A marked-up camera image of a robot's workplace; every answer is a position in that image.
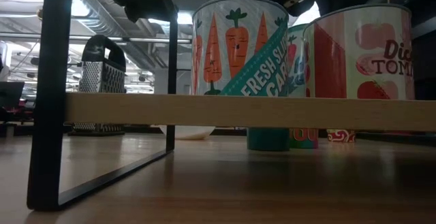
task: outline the tomato print canister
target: tomato print canister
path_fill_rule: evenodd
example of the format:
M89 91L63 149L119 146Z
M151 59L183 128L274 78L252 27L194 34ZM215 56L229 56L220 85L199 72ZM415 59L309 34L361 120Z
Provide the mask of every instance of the tomato print canister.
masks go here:
M410 19L406 7L375 4L313 21L303 33L305 56L313 66L310 96L414 99ZM354 131L334 128L328 135L336 142L355 138Z
M287 75L287 87L289 97L302 98L306 97L309 92L306 89L306 83L311 78L311 67L307 65L304 56L304 39L303 30L307 25L297 25L287 30L288 49L287 60L289 63L289 72ZM317 129L290 129L290 147L291 148L317 148L318 147L318 130Z
M205 3L193 14L192 94L286 97L287 22L268 0ZM289 130L248 128L247 144L289 150Z

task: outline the wooden plank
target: wooden plank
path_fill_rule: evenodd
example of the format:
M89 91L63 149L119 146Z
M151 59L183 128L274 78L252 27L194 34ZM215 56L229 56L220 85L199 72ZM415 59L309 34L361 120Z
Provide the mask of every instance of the wooden plank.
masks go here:
M436 101L68 93L66 121L436 131Z

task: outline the red-and-white canister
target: red-and-white canister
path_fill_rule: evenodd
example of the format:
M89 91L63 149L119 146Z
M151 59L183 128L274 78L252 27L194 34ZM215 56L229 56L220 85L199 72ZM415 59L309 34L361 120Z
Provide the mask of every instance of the red-and-white canister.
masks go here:
M314 77L307 83L310 97L414 99L410 18L406 7L376 4L309 24L303 35Z

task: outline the ductwork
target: ductwork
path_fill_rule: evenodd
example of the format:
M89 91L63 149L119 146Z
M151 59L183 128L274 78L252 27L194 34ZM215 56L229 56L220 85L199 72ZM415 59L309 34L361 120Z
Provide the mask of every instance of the ductwork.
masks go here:
M90 20L81 20L80 22L94 31L96 34L108 37L127 36L124 29L109 14L98 0L81 0L89 9ZM120 46L126 54L132 57L132 61L140 68L153 71L156 68L155 62L144 51L133 43L127 43Z

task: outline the metal canister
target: metal canister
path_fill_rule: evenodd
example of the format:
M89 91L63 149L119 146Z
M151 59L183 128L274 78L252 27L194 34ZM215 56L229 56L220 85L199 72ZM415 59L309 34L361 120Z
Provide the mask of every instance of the metal canister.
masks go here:
M311 68L307 65L304 55L304 39L302 33L307 25L297 25L287 30L288 49L287 54L289 61L289 73L287 78L289 97L302 98L306 97L309 90L306 88L311 78ZM318 130L293 128L290 129L290 147L291 148L317 148L318 147Z
M410 18L403 6L375 4L345 8L313 21L303 34L314 76L307 84L309 95L414 99ZM329 138L353 142L355 136L353 131L335 129Z
M193 15L191 93L286 97L287 21L268 0L204 4ZM288 150L288 139L287 129L248 129L249 149Z

